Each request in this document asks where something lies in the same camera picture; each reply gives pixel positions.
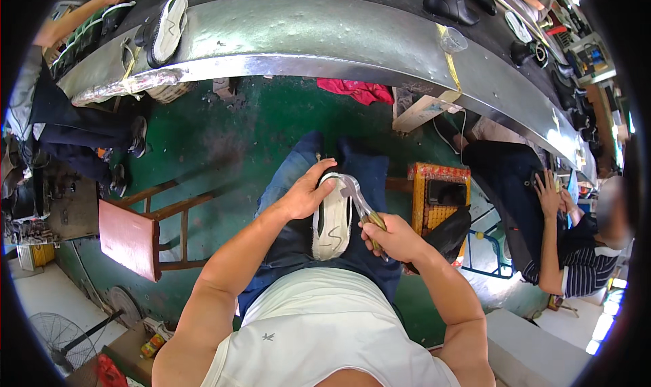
man in striped shirt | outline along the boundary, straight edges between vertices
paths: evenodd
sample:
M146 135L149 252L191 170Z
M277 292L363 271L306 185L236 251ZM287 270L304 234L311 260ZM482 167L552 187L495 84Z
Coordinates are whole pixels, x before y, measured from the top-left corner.
M573 203L567 190L556 192L551 171L544 172L544 184L536 174L535 187L545 217L541 259L530 261L522 271L526 281L538 284L545 292L582 297L597 292L613 274L621 250L606 246L626 237L626 210L615 202L606 228L597 229L597 221ZM558 210L567 212L574 227L557 236Z

curved metal table edge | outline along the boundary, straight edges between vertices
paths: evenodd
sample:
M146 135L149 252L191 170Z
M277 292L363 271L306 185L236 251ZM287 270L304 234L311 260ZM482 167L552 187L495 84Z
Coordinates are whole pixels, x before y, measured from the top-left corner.
M126 83L164 74L168 78L158 84L294 75L374 82L431 96L454 90L436 24L399 9L359 0L220 0L193 6L187 15L176 63L151 69L141 52ZM107 86L113 95L134 93L120 83L120 43L136 30L109 41L61 79L74 103ZM530 139L596 183L589 147L535 85L473 41L454 55L454 63L463 91L457 104Z

wooden chair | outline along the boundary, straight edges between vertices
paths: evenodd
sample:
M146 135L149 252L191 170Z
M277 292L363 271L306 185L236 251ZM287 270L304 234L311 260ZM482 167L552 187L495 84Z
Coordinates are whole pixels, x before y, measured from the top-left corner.
M206 192L150 212L152 196L177 186L167 181L121 200L100 200L100 244L102 253L146 279L157 282L162 271L203 267L206 260L188 261L188 210L215 197ZM129 206L144 200L144 212ZM169 244L160 245L158 222L181 213L181 261L160 262L158 253L169 250Z

green painted floor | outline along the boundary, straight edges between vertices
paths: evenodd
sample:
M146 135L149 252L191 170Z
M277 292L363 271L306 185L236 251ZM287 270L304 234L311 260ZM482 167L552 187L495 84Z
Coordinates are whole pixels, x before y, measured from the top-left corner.
M219 189L218 198L190 210L189 259L211 254L248 224L276 168L307 131L325 135L326 155L335 155L340 135L362 139L389 156L390 176L406 176L407 165L426 161L460 165L458 155L436 135L431 123L409 135L391 129L391 106L364 106L347 96L320 90L315 80L300 77L246 77L238 85L234 103L212 93L212 82L169 105L153 107L147 133L148 151L140 159L116 154L130 174L127 195L176 179L181 185L154 196L152 210ZM411 216L411 196L387 191L389 212ZM134 206L142 210L142 204ZM180 215L161 222L160 243L176 245L161 253L161 261L178 259ZM143 313L170 322L178 320L200 269L164 272L158 283L137 276L100 251L96 239L76 241L93 285L108 301L108 290L128 289ZM487 245L473 244L473 259L489 264L495 258ZM57 251L57 261L77 286L92 294L70 244ZM475 287L486 310L507 308L531 315L546 304L547 294L519 281L488 278L462 271ZM443 342L445 325L419 276L403 276L395 300L396 310L411 339L425 347Z

